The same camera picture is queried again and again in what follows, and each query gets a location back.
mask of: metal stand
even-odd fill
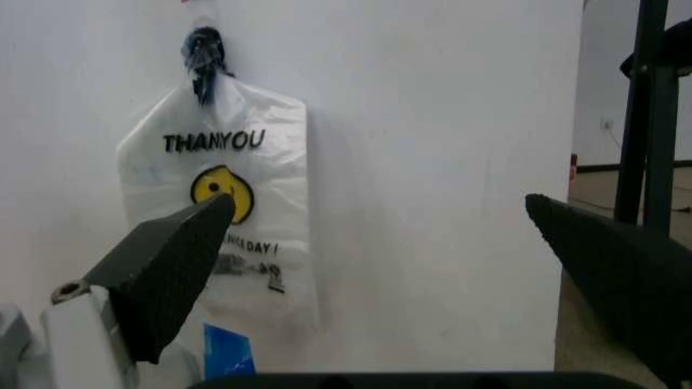
[[[630,75],[615,220],[636,224],[644,169],[644,225],[668,234],[677,122],[677,74],[659,66],[668,0],[642,0]]]
[[[644,193],[644,226],[670,234],[679,81],[673,67],[657,67],[651,86],[651,118]]]

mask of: smiley face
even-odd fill
[[[221,193],[231,195],[236,203],[236,213],[231,224],[240,224],[250,216],[254,207],[252,188],[224,165],[203,171],[195,178],[190,189],[194,203],[201,203]]]

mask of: plastic bag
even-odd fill
[[[201,359],[203,324],[250,338],[258,365],[277,339],[318,327],[310,264],[306,107],[219,72],[213,101],[172,90],[118,146],[127,219],[133,226],[221,191],[236,215],[207,287],[183,328]]]

